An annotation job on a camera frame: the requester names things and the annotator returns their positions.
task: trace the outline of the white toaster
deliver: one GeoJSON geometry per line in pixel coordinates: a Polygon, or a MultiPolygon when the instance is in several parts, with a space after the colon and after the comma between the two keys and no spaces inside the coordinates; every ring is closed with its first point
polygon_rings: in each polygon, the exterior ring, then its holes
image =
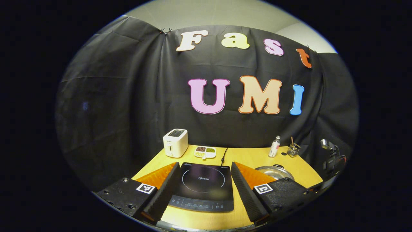
{"type": "Polygon", "coordinates": [[[163,136],[164,152],[167,156],[180,158],[189,146],[187,130],[173,129],[163,136]]]}

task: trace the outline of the pink letter u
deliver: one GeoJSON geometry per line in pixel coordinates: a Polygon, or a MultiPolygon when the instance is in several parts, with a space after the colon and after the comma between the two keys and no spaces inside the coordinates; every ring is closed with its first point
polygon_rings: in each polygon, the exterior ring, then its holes
{"type": "Polygon", "coordinates": [[[191,79],[190,85],[190,99],[192,107],[202,114],[217,114],[225,107],[226,100],[226,86],[230,84],[226,79],[215,79],[212,83],[216,86],[216,103],[214,105],[206,105],[203,101],[203,87],[207,84],[204,79],[191,79]]]}

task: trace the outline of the black induction cooktop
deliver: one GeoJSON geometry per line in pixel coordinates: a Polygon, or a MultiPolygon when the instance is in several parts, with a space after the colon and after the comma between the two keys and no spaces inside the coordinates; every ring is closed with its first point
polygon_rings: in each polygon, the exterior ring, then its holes
{"type": "Polygon", "coordinates": [[[232,177],[229,166],[182,163],[181,178],[169,205],[194,211],[233,210],[232,177]]]}

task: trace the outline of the yellow table surface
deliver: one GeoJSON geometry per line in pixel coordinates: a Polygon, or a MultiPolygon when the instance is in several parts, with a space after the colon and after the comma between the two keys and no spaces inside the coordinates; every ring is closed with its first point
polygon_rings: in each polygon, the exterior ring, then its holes
{"type": "MultiPolygon", "coordinates": [[[[206,160],[202,160],[201,158],[194,156],[196,147],[197,146],[195,145],[189,145],[184,155],[180,158],[172,158],[166,156],[166,153],[163,149],[135,176],[133,176],[132,179],[136,180],[152,171],[155,171],[174,162],[179,162],[180,166],[182,166],[183,162],[220,166],[221,159],[226,147],[215,147],[216,157],[206,160]]],[[[276,156],[274,158],[271,158],[268,156],[270,147],[228,148],[223,165],[230,167],[232,166],[233,161],[244,164],[251,168],[280,164],[292,174],[297,183],[306,188],[312,187],[323,181],[322,178],[317,174],[317,172],[313,170],[312,167],[307,164],[300,156],[292,158],[288,155],[284,156],[281,154],[282,152],[286,152],[287,150],[287,146],[279,147],[276,156]]],[[[253,224],[248,218],[246,209],[242,203],[233,179],[232,187],[234,209],[231,212],[198,212],[167,206],[161,220],[180,227],[196,228],[201,230],[225,230],[253,224]]]]}

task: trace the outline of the metal pot lid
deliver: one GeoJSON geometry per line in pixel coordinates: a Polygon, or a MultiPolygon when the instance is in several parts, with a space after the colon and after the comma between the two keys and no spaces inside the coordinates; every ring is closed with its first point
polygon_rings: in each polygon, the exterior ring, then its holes
{"type": "Polygon", "coordinates": [[[268,176],[273,177],[275,180],[279,180],[285,177],[288,177],[292,180],[295,180],[292,176],[292,174],[288,171],[286,171],[283,168],[276,167],[276,166],[263,166],[263,167],[258,167],[255,168],[255,170],[258,170],[268,176]]]}

